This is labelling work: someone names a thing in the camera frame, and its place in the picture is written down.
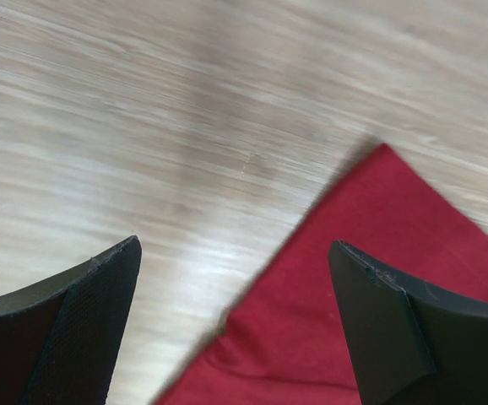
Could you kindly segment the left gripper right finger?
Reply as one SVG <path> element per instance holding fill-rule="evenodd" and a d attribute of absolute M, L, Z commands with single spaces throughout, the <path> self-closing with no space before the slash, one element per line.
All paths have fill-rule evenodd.
<path fill-rule="evenodd" d="M 329 268 L 364 404 L 488 404 L 488 303 L 343 241 Z"/>

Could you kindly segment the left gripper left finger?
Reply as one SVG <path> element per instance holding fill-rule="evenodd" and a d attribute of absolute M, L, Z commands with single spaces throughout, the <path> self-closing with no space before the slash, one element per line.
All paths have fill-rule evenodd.
<path fill-rule="evenodd" d="M 0 404 L 104 404 L 137 284 L 130 236 L 0 296 Z"/>

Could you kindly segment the red t shirt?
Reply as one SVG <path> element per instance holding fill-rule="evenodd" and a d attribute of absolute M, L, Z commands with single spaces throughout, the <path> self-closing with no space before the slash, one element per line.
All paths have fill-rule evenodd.
<path fill-rule="evenodd" d="M 344 240 L 488 301 L 488 235 L 386 144 L 331 188 L 161 404 L 357 404 L 328 251 Z"/>

